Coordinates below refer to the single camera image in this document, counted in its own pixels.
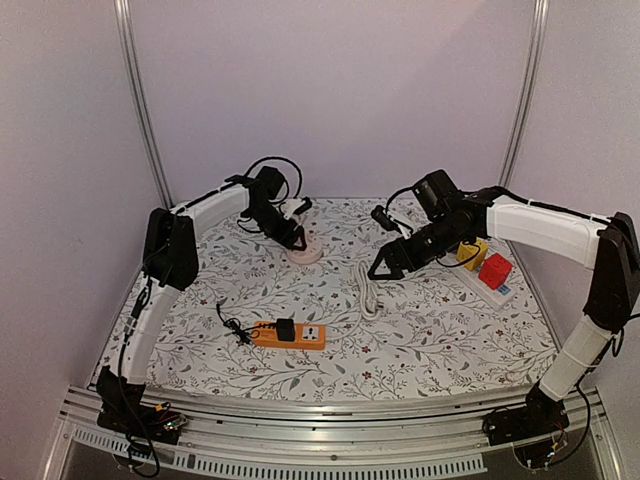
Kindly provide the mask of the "yellow cube socket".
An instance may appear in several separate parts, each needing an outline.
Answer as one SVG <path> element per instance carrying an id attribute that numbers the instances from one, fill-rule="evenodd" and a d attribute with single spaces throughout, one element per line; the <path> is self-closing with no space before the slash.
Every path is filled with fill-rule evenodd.
<path id="1" fill-rule="evenodd" d="M 482 266 L 488 253 L 487 243 L 477 238 L 474 243 L 461 242 L 456 252 L 457 262 L 469 271 Z"/>

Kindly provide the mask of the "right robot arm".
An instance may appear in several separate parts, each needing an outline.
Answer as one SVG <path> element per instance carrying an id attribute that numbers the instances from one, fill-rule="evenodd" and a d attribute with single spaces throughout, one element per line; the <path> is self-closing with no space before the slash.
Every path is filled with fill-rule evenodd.
<path id="1" fill-rule="evenodd" d="M 384 244 L 368 271 L 374 281 L 401 280 L 443 259 L 461 243 L 496 239 L 544 252 L 583 269 L 590 283 L 571 333 L 551 366 L 528 391 L 522 406 L 498 409 L 483 419 L 490 445 L 549 435 L 569 425 L 564 400 L 624 336 L 637 318 L 639 240 L 632 218 L 584 214 L 526 199 L 499 185 L 464 191 L 436 170 L 407 187 L 426 215 L 415 227 L 376 206 L 371 216 L 398 238 Z"/>

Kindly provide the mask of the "black power adapter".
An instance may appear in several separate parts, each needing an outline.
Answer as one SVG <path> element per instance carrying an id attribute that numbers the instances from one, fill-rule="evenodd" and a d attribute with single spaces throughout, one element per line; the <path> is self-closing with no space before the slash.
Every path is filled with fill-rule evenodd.
<path id="1" fill-rule="evenodd" d="M 279 342 L 294 342 L 296 327 L 293 319 L 278 318 L 276 320 L 276 335 Z"/>

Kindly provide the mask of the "red cube socket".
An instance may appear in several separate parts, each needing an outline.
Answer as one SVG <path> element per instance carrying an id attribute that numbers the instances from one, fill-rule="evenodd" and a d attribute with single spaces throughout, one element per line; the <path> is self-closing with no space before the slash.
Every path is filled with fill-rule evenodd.
<path id="1" fill-rule="evenodd" d="M 491 290 L 497 290 L 509 277 L 513 264 L 499 253 L 485 260 L 479 273 L 479 280 Z"/>

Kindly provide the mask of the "pink round socket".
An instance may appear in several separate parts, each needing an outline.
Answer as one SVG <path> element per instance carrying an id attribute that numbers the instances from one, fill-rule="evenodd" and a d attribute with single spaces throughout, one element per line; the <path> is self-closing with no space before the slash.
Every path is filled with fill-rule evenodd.
<path id="1" fill-rule="evenodd" d="M 311 265 L 323 257 L 323 245 L 319 238 L 309 235 L 304 250 L 287 250 L 286 258 L 296 265 Z"/>

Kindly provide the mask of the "white power strip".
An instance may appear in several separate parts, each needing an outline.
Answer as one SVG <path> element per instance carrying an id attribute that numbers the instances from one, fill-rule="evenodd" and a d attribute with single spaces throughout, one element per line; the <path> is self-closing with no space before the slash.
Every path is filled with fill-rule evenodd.
<path id="1" fill-rule="evenodd" d="M 509 260 L 507 260 L 506 263 L 511 270 L 509 271 L 506 280 L 496 289 L 492 289 L 479 278 L 484 262 L 479 263 L 475 270 L 469 270 L 467 268 L 468 265 L 472 264 L 472 262 L 469 262 L 463 266 L 451 269 L 451 272 L 480 299 L 485 301 L 494 310 L 499 311 L 504 309 L 506 305 L 515 298 L 516 294 L 514 288 L 508 281 L 510 274 L 515 271 L 515 268 Z"/>

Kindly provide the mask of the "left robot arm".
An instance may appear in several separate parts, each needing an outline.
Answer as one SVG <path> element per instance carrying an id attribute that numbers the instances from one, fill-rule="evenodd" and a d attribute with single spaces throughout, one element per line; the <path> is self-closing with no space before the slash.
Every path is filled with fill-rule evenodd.
<path id="1" fill-rule="evenodd" d="M 256 223 L 260 233 L 290 251 L 307 247 L 300 217 L 312 202 L 281 192 L 284 175 L 274 158 L 256 161 L 246 173 L 218 188 L 149 216 L 141 268 L 141 288 L 115 356 L 100 369 L 96 390 L 102 400 L 97 423 L 128 440 L 177 444 L 187 419 L 169 404 L 141 403 L 146 371 L 160 329 L 179 295 L 196 280 L 199 237 L 232 215 Z"/>

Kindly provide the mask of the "orange power strip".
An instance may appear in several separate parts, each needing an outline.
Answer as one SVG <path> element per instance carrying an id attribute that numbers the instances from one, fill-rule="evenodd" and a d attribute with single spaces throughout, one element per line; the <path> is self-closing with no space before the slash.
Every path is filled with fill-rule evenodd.
<path id="1" fill-rule="evenodd" d="M 274 325 L 255 322 L 252 341 L 265 348 L 323 351 L 326 347 L 326 327 L 324 325 L 295 323 L 295 337 L 292 341 L 279 340 Z"/>

